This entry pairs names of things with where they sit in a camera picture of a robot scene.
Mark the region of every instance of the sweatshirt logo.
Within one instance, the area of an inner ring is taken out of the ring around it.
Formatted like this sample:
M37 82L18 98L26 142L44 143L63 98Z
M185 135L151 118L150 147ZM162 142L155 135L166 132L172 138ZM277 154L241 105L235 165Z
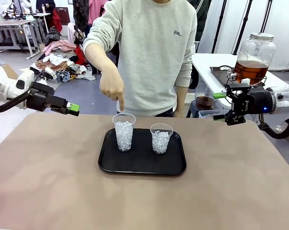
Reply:
M182 37L182 35L179 33L179 31L173 31L173 34L175 37Z

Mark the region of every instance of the pile of clothes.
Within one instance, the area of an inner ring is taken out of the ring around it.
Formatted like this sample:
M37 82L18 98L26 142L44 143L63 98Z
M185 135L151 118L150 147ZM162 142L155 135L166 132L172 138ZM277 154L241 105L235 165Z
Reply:
M73 78L95 80L90 67L85 67L88 62L83 51L65 40L54 27L50 28L45 45L44 54L32 67L41 71L46 67L51 68L56 72L58 82L67 82Z

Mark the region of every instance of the cardboard box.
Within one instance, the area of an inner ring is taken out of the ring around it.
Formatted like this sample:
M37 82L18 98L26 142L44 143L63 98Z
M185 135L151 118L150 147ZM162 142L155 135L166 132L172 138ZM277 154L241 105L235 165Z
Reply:
M18 74L9 66L9 64L4 64L2 66L2 68L4 69L4 71L6 72L7 76L10 79L17 79L18 78Z
M43 50L44 50L44 48L45 48L45 45L44 45L44 44L40 44L40 45L39 45L39 48L40 48L40 52L42 53Z

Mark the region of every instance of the cup of ice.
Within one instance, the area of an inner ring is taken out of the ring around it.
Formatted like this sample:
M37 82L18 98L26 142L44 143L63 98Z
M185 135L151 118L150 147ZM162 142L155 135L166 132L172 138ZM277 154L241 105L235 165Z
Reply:
M130 150L136 117L132 114L120 113L112 118L112 122L115 125L118 149L122 152Z
M155 124L150 128L152 134L152 148L153 152L157 154L164 154L167 151L168 143L173 129L166 124Z

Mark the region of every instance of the clear plastic cup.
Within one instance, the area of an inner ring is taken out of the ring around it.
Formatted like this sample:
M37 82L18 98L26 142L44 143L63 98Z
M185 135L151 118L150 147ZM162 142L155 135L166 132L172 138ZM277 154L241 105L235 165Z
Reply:
M173 129L166 124L155 124L150 128L152 134L152 148L153 152L157 154L164 154L167 151L168 143Z
M120 113L112 118L112 122L115 125L118 149L122 152L130 150L136 117L132 114Z

